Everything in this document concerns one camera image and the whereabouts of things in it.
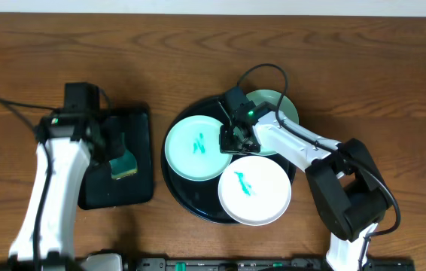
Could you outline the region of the green yellow sponge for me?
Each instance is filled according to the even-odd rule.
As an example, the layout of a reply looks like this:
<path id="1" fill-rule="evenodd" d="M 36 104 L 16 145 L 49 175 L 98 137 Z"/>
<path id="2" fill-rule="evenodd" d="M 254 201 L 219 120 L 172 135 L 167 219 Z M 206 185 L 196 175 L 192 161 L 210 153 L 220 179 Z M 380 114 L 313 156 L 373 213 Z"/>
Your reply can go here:
<path id="1" fill-rule="evenodd" d="M 109 164 L 111 166 L 111 177 L 115 180 L 134 175 L 138 171 L 137 160 L 127 149 L 121 157 L 110 160 Z"/>

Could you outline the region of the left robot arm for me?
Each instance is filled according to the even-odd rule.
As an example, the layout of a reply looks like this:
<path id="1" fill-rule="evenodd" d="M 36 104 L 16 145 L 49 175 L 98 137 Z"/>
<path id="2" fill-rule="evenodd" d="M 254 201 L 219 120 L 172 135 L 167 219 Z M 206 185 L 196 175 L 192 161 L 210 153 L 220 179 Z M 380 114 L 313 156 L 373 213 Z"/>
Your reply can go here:
<path id="1" fill-rule="evenodd" d="M 75 257 L 74 228 L 81 183 L 105 142 L 90 114 L 45 116 L 35 128 L 37 170 L 22 227 L 0 270 L 123 270 L 115 252 Z"/>

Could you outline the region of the mint green plate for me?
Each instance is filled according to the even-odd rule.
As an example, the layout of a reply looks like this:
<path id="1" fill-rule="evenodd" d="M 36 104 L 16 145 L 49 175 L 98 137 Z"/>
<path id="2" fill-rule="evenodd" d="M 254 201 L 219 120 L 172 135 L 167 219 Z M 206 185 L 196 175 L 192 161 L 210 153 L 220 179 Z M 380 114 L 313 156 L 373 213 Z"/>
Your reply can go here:
<path id="1" fill-rule="evenodd" d="M 209 116 L 194 115 L 178 121 L 168 132 L 164 154 L 169 167 L 189 181 L 207 181 L 219 176 L 231 163 L 231 154 L 221 153 L 222 123 Z"/>

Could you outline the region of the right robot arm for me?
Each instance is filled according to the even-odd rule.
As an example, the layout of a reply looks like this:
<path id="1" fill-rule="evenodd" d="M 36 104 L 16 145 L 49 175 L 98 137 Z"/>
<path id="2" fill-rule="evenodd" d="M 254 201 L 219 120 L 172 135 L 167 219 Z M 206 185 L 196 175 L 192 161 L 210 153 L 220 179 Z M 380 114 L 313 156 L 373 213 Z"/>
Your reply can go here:
<path id="1" fill-rule="evenodd" d="M 259 157 L 274 151 L 306 174 L 321 220 L 331 232 L 326 261 L 333 270 L 361 270 L 376 228 L 397 201 L 373 158 L 357 139 L 341 143 L 314 134 L 281 111 L 240 114 L 220 130 L 224 153 L 240 154 L 223 172 L 218 198 L 241 224 L 260 226 L 279 218 L 292 192 L 282 168 Z"/>

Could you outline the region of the pale green plate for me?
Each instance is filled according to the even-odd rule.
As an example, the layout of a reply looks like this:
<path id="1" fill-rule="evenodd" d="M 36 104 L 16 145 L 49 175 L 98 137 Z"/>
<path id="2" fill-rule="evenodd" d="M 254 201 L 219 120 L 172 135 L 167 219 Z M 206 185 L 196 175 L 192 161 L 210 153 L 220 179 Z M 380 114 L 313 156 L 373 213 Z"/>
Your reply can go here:
<path id="1" fill-rule="evenodd" d="M 278 100 L 280 99 L 280 92 L 274 90 L 255 90 L 246 95 L 246 97 L 251 100 L 255 105 L 259 105 L 263 102 L 268 102 L 274 106 L 277 106 Z M 285 114 L 285 116 L 292 120 L 294 123 L 298 124 L 300 122 L 299 115 L 296 107 L 289 100 L 288 97 L 283 98 L 280 105 L 280 110 Z M 260 152 L 257 155 L 260 156 L 270 156 L 276 154 L 275 151 L 270 150 L 262 146 Z"/>

